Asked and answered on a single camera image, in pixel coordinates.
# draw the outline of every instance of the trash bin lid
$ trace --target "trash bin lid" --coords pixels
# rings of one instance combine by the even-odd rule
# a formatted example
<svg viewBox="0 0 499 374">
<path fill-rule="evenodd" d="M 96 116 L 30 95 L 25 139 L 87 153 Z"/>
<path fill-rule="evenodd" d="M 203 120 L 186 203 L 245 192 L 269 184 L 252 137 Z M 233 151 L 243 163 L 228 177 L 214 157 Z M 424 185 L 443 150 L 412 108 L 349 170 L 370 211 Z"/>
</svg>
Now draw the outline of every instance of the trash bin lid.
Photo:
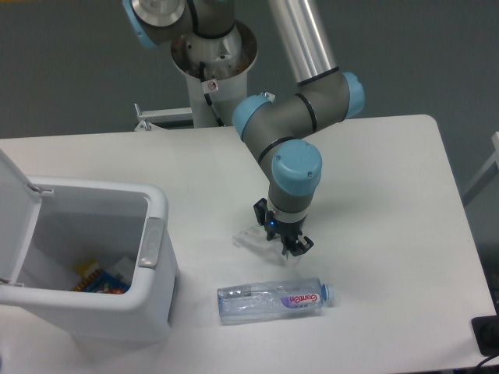
<svg viewBox="0 0 499 374">
<path fill-rule="evenodd" d="M 41 193 L 0 150 L 0 283 L 15 283 L 41 207 Z"/>
</svg>

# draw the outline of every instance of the plastic water bottle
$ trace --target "plastic water bottle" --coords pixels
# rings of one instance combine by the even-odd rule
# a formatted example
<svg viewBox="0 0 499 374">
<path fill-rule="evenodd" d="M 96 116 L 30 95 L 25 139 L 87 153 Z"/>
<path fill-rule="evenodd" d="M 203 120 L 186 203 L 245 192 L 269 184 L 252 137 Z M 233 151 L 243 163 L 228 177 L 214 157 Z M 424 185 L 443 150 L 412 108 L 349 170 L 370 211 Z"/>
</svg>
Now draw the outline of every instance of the plastic water bottle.
<svg viewBox="0 0 499 374">
<path fill-rule="evenodd" d="M 259 319 L 319 309 L 329 298 L 319 278 L 243 284 L 218 289 L 218 311 L 222 319 Z"/>
</svg>

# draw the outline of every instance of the cable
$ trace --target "cable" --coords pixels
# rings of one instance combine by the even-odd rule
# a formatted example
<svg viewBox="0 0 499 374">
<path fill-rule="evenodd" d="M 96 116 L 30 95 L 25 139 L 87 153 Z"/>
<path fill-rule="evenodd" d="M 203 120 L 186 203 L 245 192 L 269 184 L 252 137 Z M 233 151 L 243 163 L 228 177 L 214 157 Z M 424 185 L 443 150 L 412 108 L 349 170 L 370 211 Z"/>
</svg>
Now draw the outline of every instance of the cable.
<svg viewBox="0 0 499 374">
<path fill-rule="evenodd" d="M 200 81 L 201 81 L 201 83 L 206 81 L 206 77 L 204 76 L 204 68 L 205 67 L 206 67 L 206 64 L 204 62 L 200 62 Z M 213 101 L 211 100 L 210 94 L 205 93 L 204 99 L 206 100 L 206 104 L 208 104 L 210 106 L 210 109 L 213 112 L 213 115 L 214 115 L 215 120 L 217 121 L 218 125 L 220 127 L 225 127 L 225 123 L 222 121 L 222 119 L 220 118 L 220 115 L 217 112 L 217 109 L 213 105 Z"/>
<path fill-rule="evenodd" d="M 478 374 L 478 372 L 480 371 L 480 368 L 483 366 L 483 364 L 487 364 L 490 360 L 494 360 L 496 357 L 499 357 L 499 353 L 497 353 L 496 355 L 492 355 L 492 356 L 485 358 L 483 361 L 481 361 L 481 363 L 479 363 L 477 366 L 475 366 L 475 368 L 471 371 L 471 374 Z"/>
</svg>

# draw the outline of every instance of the light blue joint cover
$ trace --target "light blue joint cover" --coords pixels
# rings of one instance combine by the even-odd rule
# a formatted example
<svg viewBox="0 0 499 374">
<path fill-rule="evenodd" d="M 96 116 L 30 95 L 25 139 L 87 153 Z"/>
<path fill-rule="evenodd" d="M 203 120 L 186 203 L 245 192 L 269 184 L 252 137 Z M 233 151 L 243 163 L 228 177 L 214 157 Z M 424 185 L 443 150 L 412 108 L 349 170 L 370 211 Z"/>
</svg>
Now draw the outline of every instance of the light blue joint cover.
<svg viewBox="0 0 499 374">
<path fill-rule="evenodd" d="M 253 95 L 247 97 L 241 101 L 237 107 L 235 107 L 235 110 L 232 113 L 232 124 L 237 130 L 239 136 L 241 136 L 241 139 L 242 134 L 244 133 L 244 128 L 248 124 L 251 116 L 265 103 L 271 103 L 268 97 L 265 97 L 264 95 Z"/>
<path fill-rule="evenodd" d="M 362 87 L 361 82 L 359 82 L 359 79 L 355 74 L 344 72 L 343 76 L 346 78 L 350 89 L 349 109 L 346 112 L 345 118 L 351 118 L 364 109 L 366 95 L 364 93 L 364 87 Z"/>
<path fill-rule="evenodd" d="M 272 176 L 281 189 L 293 196 L 307 196 L 320 181 L 322 157 L 319 150 L 305 140 L 283 143 L 272 159 Z"/>
<path fill-rule="evenodd" d="M 130 0 L 123 0 L 123 8 L 125 8 L 126 15 L 128 16 L 130 23 L 132 24 L 133 31 L 139 38 L 139 42 L 142 44 L 142 46 L 144 48 L 157 47 L 157 45 L 151 39 L 149 39 L 145 31 L 143 30 L 142 25 L 140 25 L 139 20 L 135 17 L 135 13 L 132 10 Z"/>
</svg>

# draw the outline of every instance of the white table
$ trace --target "white table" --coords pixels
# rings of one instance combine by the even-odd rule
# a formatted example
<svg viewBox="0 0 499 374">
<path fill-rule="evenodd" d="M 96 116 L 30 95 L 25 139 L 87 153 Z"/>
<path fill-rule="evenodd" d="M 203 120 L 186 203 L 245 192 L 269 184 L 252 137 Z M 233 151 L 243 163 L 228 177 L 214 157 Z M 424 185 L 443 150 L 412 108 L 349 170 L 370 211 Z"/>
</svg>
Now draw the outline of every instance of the white table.
<svg viewBox="0 0 499 374">
<path fill-rule="evenodd" d="M 0 307 L 7 373 L 388 373 L 472 366 L 470 324 L 494 314 L 435 121 L 346 121 L 309 138 L 324 159 L 299 262 L 237 248 L 267 181 L 233 128 L 4 139 L 27 174 L 160 186 L 181 269 L 166 344 L 73 338 Z M 216 290 L 318 276 L 320 316 L 222 326 Z"/>
</svg>

